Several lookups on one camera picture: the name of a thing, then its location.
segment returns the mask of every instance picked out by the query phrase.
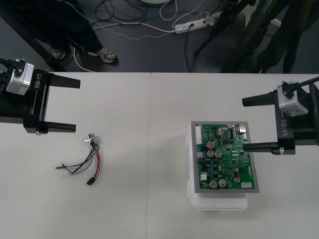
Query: wire harness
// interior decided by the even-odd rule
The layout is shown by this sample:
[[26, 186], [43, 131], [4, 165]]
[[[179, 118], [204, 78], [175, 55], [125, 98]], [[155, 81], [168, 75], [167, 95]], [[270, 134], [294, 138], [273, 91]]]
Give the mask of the wire harness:
[[100, 158], [100, 146], [95, 142], [95, 135], [93, 133], [87, 135], [87, 140], [91, 145], [91, 150], [86, 159], [82, 163], [74, 164], [74, 165], [65, 165], [55, 167], [55, 169], [65, 169], [71, 175], [83, 173], [92, 165], [94, 158], [96, 158], [96, 170], [95, 174], [92, 178], [89, 179], [87, 185], [92, 185], [96, 179], [99, 177], [101, 171], [101, 158]]

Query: robotic arm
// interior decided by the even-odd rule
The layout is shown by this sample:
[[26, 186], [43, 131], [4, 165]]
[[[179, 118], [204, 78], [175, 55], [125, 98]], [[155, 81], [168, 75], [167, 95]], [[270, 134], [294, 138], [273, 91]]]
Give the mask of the robotic arm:
[[[243, 99], [243, 106], [274, 105], [278, 142], [245, 144], [246, 152], [295, 154], [296, 145], [319, 146], [319, 77], [302, 82], [282, 82], [268, 94]], [[309, 85], [309, 93], [302, 89]]]
[[50, 86], [80, 88], [80, 81], [56, 76], [22, 60], [3, 60], [0, 72], [0, 122], [20, 123], [28, 133], [75, 132], [76, 125], [46, 122]]

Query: white cable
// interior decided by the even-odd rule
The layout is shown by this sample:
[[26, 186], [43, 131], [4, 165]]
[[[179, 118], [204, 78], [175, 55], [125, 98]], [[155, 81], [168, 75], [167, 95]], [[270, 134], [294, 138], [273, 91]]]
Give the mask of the white cable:
[[82, 66], [78, 63], [78, 61], [76, 60], [76, 55], [75, 55], [75, 48], [73, 49], [73, 57], [74, 57], [75, 63], [76, 63], [76, 64], [78, 65], [78, 67], [80, 67], [82, 70], [87, 71], [87, 72], [96, 72], [96, 71], [91, 71], [91, 70], [89, 70], [89, 69], [86, 69], [86, 68], [82, 67]]
[[118, 25], [136, 25], [136, 24], [139, 24], [139, 25], [143, 25], [143, 26], [148, 26], [150, 28], [153, 28], [155, 30], [158, 30], [158, 31], [162, 31], [162, 32], [166, 32], [166, 33], [174, 33], [175, 31], [172, 30], [172, 31], [166, 31], [166, 30], [163, 30], [163, 29], [159, 29], [157, 27], [154, 27], [154, 26], [151, 26], [151, 25], [148, 25], [148, 24], [145, 24], [145, 23], [139, 23], [139, 22], [126, 22], [126, 23], [113, 23], [113, 24], [109, 24], [109, 25], [106, 25], [106, 26], [99, 26], [99, 27], [95, 27], [93, 30], [98, 30], [98, 29], [101, 29], [101, 28], [105, 28], [105, 27], [109, 27], [109, 26], [118, 26]]
[[156, 28], [156, 27], [153, 27], [153, 26], [150, 26], [150, 25], [141, 23], [141, 25], [144, 24], [144, 25], [146, 25], [146, 26], [148, 26], [148, 27], [151, 27], [151, 28], [154, 28], [154, 29], [156, 29], [156, 30], [163, 31], [163, 32], [167, 32], [167, 33], [166, 33], [166, 34], [163, 34], [163, 35], [160, 35], [160, 36], [148, 36], [148, 35], [146, 35], [146, 36], [141, 36], [141, 37], [139, 37], [139, 38], [129, 37], [129, 36], [127, 36], [126, 34], [117, 33], [117, 32], [115, 32], [115, 31], [113, 31], [113, 30], [106, 29], [106, 28], [105, 28], [104, 26], [102, 26], [99, 22], [87, 18], [85, 15], [83, 15], [82, 13], [80, 13], [73, 5], [70, 4], [69, 2], [64, 1], [64, 0], [57, 0], [57, 1], [63, 2], [63, 3], [65, 3], [65, 4], [68, 4], [68, 5], [71, 6], [78, 14], [80, 14], [83, 18], [87, 19], [88, 21], [92, 21], [92, 22], [98, 24], [98, 25], [100, 26], [100, 28], [102, 28], [103, 30], [113, 32], [114, 34], [116, 34], [116, 35], [118, 35], [118, 36], [124, 36], [124, 37], [126, 37], [126, 38], [128, 38], [128, 39], [130, 39], [130, 40], [141, 40], [141, 39], [143, 39], [143, 38], [145, 38], [145, 37], [160, 38], [160, 37], [166, 36], [166, 35], [171, 34], [171, 33], [174, 32], [174, 31], [161, 30], [161, 29], [159, 29], [159, 28]]
[[195, 11], [202, 5], [203, 2], [204, 2], [204, 0], [201, 0], [201, 2], [199, 3], [199, 5], [198, 5], [194, 10], [192, 10], [191, 12], [188, 12], [188, 13], [184, 14], [183, 16], [180, 16], [178, 19], [176, 19], [175, 22], [173, 23], [173, 25], [172, 25], [171, 27], [174, 28], [175, 23], [176, 23], [178, 20], [180, 20], [181, 18], [183, 18], [183, 17], [185, 17], [185, 16], [187, 16], [187, 15], [190, 15], [191, 13], [195, 12]]
[[160, 15], [160, 17], [161, 17], [164, 21], [171, 21], [171, 20], [173, 20], [173, 19], [176, 17], [177, 12], [178, 12], [177, 0], [175, 0], [175, 7], [176, 7], [175, 15], [174, 15], [172, 18], [170, 18], [170, 19], [164, 18], [164, 17], [161, 15], [161, 10], [162, 10], [169, 2], [170, 2], [170, 0], [168, 0], [167, 3], [165, 3], [165, 4], [160, 8], [160, 10], [159, 10], [159, 15]]

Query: red wire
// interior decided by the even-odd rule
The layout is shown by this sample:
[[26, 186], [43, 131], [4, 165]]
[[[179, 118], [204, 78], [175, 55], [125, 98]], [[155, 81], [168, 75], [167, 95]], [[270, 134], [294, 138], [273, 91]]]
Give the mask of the red wire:
[[100, 167], [100, 156], [98, 154], [98, 150], [96, 149], [96, 146], [94, 146], [94, 149], [95, 149], [95, 155], [96, 155], [96, 172], [94, 174], [94, 178], [95, 178], [96, 175], [98, 174], [99, 167]]

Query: plug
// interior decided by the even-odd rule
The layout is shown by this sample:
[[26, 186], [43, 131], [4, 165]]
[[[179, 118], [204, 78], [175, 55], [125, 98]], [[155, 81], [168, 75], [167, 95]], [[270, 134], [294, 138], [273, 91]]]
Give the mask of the plug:
[[87, 181], [87, 185], [92, 185], [95, 182], [95, 178], [90, 178], [89, 181]]

